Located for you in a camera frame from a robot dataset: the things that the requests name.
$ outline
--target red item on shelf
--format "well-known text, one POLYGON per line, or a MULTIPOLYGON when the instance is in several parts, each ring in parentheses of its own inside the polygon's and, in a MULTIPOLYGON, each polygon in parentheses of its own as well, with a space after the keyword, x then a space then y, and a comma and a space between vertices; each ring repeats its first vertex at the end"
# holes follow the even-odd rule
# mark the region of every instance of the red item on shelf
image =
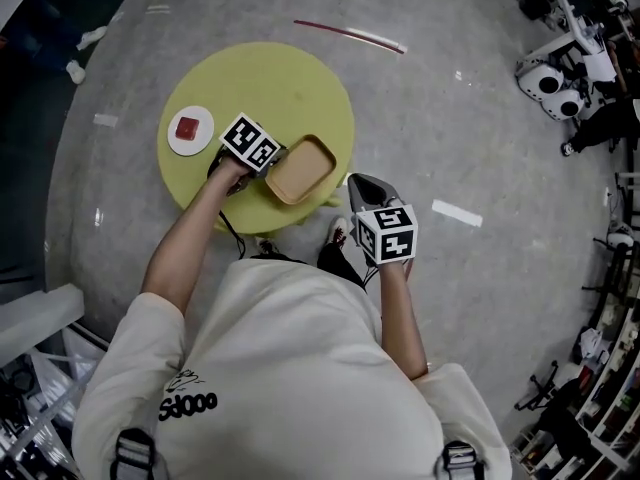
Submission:
POLYGON ((190 117, 181 117, 176 128, 176 137, 182 140, 193 140, 198 131, 200 121, 190 117))

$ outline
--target black pants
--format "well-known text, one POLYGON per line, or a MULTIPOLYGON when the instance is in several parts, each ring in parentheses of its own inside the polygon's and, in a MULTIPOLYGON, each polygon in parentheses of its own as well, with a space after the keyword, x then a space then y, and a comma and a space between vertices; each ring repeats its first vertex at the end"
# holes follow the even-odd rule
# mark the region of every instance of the black pants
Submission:
POLYGON ((637 140, 640 121, 633 108, 633 100, 622 100, 600 108, 582 123, 578 133, 569 141, 580 153, 584 148, 607 142, 609 139, 637 140))
MULTIPOLYGON (((284 254, 259 254, 252 256, 254 259, 259 260, 281 260, 281 261, 293 261, 295 263, 304 263, 303 261, 292 260, 284 254)), ((353 269, 351 263, 347 261, 347 258, 342 254, 342 250, 336 244, 325 245, 320 254, 318 255, 318 268, 329 272, 335 276, 351 281, 357 284, 363 290, 365 289, 362 279, 358 273, 353 269)))

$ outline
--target white plate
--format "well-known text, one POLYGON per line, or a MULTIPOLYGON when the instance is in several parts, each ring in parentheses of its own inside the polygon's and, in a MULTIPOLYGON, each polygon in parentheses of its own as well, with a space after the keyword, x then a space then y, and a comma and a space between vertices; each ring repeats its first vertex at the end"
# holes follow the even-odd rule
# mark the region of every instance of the white plate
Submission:
POLYGON ((167 136, 169 137, 169 147, 178 155, 196 155, 211 142, 211 138, 213 137, 213 116, 211 112, 204 107, 191 106, 183 108, 173 116, 173 119, 169 123, 167 136), (197 119, 199 121, 196 136, 193 140, 183 140, 176 137, 178 123, 182 117, 190 117, 191 119, 197 119))

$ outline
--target black and white marker cube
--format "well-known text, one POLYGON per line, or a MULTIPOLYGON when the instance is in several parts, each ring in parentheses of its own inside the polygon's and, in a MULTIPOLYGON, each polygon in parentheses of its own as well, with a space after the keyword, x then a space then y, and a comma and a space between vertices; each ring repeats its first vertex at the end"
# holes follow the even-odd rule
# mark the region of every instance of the black and white marker cube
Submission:
POLYGON ((261 171, 280 149, 280 144, 244 112, 220 134, 220 142, 256 171, 261 171))
POLYGON ((416 255, 418 221, 413 207, 395 206, 356 213, 358 245, 376 265, 416 255))

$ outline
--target green table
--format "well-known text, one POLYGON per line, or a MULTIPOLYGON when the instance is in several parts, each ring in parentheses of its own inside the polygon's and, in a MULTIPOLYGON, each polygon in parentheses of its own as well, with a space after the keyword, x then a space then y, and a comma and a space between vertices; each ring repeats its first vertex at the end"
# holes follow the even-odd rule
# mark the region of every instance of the green table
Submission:
POLYGON ((320 60, 280 43, 244 43, 217 52, 195 66, 177 85, 158 127, 158 163, 175 201, 186 208, 204 184, 220 147, 220 132, 245 112, 278 142, 290 146, 303 135, 318 136, 337 160, 335 171, 302 203, 280 202, 264 180, 231 196, 223 211, 238 233, 264 234, 304 220, 326 203, 344 178, 354 140, 349 95, 320 60), (167 140, 169 122, 189 105, 213 115, 215 131, 200 153, 182 157, 167 140))

